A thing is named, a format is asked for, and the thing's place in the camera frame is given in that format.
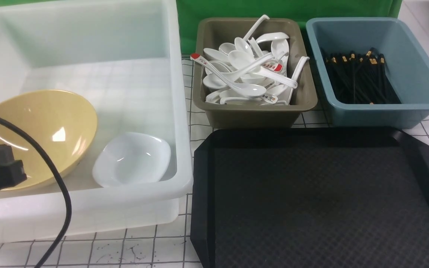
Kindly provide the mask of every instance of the black power cord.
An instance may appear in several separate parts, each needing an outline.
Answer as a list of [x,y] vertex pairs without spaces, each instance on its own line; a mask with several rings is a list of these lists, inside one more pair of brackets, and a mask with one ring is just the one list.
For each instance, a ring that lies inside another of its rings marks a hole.
[[42,159],[44,159],[44,161],[46,162],[47,166],[49,166],[49,169],[53,173],[54,178],[56,179],[56,182],[59,185],[61,192],[63,193],[63,196],[64,196],[64,201],[65,201],[65,205],[66,205],[66,217],[64,220],[64,224],[63,224],[63,227],[61,228],[61,231],[57,235],[56,239],[54,239],[54,242],[52,243],[52,245],[49,246],[49,249],[46,251],[44,256],[36,264],[35,268],[40,268],[47,261],[49,256],[53,253],[53,251],[57,247],[58,243],[61,242],[61,240],[63,239],[63,237],[67,231],[67,228],[69,227],[70,219],[72,217],[72,204],[70,202],[69,191],[67,190],[67,187],[64,184],[63,178],[61,177],[61,174],[59,174],[59,172],[57,171],[57,168],[54,165],[51,158],[49,158],[46,151],[44,151],[44,149],[31,136],[29,136],[26,132],[24,132],[19,127],[8,122],[7,120],[2,119],[1,117],[0,117],[0,124],[4,127],[7,127],[11,131],[15,132],[19,136],[21,136],[23,139],[25,139],[27,142],[29,142],[29,144],[31,144],[31,146],[34,147],[34,149],[36,149],[36,151],[41,155]]

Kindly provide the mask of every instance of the black plastic tray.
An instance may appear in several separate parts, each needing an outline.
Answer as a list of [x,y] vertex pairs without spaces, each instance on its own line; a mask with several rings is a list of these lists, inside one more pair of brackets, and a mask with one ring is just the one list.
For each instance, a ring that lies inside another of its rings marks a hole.
[[194,156],[204,268],[429,267],[429,146],[393,128],[219,130]]

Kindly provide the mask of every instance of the table surface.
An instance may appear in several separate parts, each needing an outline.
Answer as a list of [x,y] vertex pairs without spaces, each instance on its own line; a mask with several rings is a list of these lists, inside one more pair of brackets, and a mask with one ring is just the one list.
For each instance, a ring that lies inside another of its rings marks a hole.
[[[399,18],[406,22],[429,56],[429,0],[407,0],[402,3]],[[190,123],[192,152],[213,132],[206,115],[192,102],[193,63],[182,61],[186,116]],[[305,112],[293,127],[330,127],[325,97],[320,95],[317,107]],[[410,135],[429,145],[429,117]],[[180,215],[169,224],[104,233],[67,236],[46,262],[45,267],[65,268],[201,268],[189,240],[192,195],[180,198]],[[36,240],[0,245],[0,267],[32,267],[41,258],[49,240]]]

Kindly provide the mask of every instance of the green backdrop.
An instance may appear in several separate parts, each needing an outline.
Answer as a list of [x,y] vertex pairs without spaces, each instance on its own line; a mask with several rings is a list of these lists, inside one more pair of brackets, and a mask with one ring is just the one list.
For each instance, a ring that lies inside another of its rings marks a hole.
[[[0,0],[0,6],[49,0]],[[207,17],[286,17],[301,28],[313,17],[398,17],[401,0],[177,0],[182,53],[195,51]]]

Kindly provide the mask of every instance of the yellow bowl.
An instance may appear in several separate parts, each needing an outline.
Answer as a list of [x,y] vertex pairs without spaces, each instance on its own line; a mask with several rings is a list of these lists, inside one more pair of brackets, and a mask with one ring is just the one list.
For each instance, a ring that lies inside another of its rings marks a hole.
[[[50,156],[62,177],[83,158],[97,131],[97,113],[88,100],[62,90],[38,90],[0,103],[0,117],[24,130]],[[12,147],[28,179],[4,191],[33,189],[54,183],[37,151],[22,137],[0,125],[0,144]]]

